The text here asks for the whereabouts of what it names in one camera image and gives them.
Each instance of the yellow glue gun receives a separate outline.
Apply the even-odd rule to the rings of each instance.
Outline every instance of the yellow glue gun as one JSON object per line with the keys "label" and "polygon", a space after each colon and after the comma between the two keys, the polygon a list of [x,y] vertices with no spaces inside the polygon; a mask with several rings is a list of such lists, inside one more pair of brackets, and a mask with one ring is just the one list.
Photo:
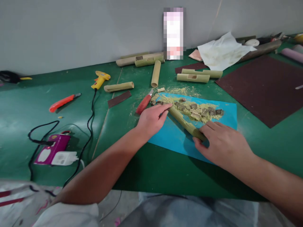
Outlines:
{"label": "yellow glue gun", "polygon": [[105,80],[109,80],[110,79],[110,75],[101,71],[96,71],[96,75],[98,76],[97,79],[95,79],[95,83],[91,86],[92,89],[97,88],[97,90],[99,90],[99,88],[102,86],[103,82]]}

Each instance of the dark brown mat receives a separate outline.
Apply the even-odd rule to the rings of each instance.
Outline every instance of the dark brown mat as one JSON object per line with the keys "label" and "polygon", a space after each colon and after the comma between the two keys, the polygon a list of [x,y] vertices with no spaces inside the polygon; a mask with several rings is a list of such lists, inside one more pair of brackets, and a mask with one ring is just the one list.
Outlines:
{"label": "dark brown mat", "polygon": [[207,66],[203,62],[198,62],[198,63],[195,63],[195,64],[191,64],[191,65],[181,66],[181,67],[175,68],[175,72],[177,74],[181,73],[183,68],[198,70],[198,69],[207,68]]}
{"label": "dark brown mat", "polygon": [[107,104],[108,104],[108,108],[112,108],[114,107],[115,105],[123,102],[124,100],[128,99],[130,96],[132,96],[132,94],[130,93],[130,91],[127,91],[127,92],[124,92],[123,94],[115,97],[115,98],[112,98],[110,100],[107,101]]}
{"label": "dark brown mat", "polygon": [[303,106],[303,68],[267,55],[244,65],[216,83],[269,128]]}

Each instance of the white sleeve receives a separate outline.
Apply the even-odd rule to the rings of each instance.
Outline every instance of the white sleeve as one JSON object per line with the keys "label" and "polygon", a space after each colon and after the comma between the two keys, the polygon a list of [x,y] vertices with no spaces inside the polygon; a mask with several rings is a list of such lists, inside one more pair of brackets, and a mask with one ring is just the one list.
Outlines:
{"label": "white sleeve", "polygon": [[99,227],[97,204],[69,205],[57,203],[45,210],[33,227]]}

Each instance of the white paper towel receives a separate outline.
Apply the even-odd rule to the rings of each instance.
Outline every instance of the white paper towel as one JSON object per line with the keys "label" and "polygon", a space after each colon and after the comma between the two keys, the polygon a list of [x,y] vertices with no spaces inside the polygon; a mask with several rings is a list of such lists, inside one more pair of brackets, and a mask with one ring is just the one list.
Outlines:
{"label": "white paper towel", "polygon": [[223,71],[235,64],[250,51],[257,50],[252,46],[242,46],[230,32],[218,40],[198,46],[200,55],[211,70]]}

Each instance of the rectangular hole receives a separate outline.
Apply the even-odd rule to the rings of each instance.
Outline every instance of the rectangular hole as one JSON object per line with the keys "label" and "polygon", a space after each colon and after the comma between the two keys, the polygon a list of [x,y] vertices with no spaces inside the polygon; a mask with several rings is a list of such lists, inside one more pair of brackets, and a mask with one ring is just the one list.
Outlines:
{"label": "rectangular hole", "polygon": [[197,75],[190,74],[187,79],[197,79]]}

